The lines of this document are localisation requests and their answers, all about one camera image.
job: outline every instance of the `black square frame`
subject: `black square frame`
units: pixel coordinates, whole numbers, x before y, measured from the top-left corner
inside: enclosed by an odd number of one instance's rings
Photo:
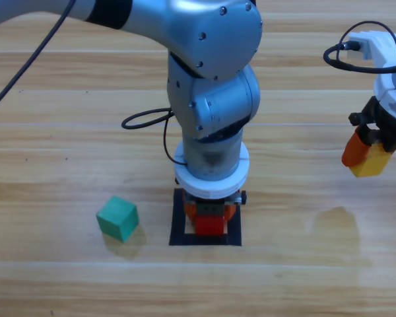
[[[186,214],[183,210],[183,190],[176,188],[173,194],[172,231],[170,246],[242,246],[240,206],[228,221],[227,233],[222,236],[197,236],[185,233]]]

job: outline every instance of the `yellow block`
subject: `yellow block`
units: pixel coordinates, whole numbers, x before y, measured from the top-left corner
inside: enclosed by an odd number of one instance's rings
[[[350,167],[350,170],[356,177],[377,176],[383,172],[390,158],[391,153],[384,151],[382,144],[373,144],[368,151],[366,160]]]

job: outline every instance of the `white ring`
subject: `white ring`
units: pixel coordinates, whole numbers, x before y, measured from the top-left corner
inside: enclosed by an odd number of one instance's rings
[[[175,159],[185,162],[182,141],[176,149]],[[200,180],[194,177],[186,166],[179,164],[174,165],[174,171],[180,186],[191,195],[203,199],[222,199],[236,193],[245,184],[249,171],[249,153],[242,143],[238,168],[231,176],[223,180]]]

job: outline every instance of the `wood grain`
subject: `wood grain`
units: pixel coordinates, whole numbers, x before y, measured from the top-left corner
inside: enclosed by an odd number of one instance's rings
[[[0,104],[0,317],[396,317],[396,154],[377,178],[341,164],[348,115],[373,94],[373,77],[321,58],[360,20],[396,31],[396,0],[258,6],[244,246],[168,246],[176,185],[163,127],[120,128],[169,106],[167,52],[69,19]],[[56,18],[0,25],[0,89]],[[173,119],[171,153],[180,132]],[[112,195],[138,205],[125,244],[95,219]]]

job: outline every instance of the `green block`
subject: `green block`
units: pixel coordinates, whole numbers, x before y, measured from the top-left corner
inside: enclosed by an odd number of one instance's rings
[[[137,206],[113,196],[97,213],[104,234],[125,242],[139,224]]]

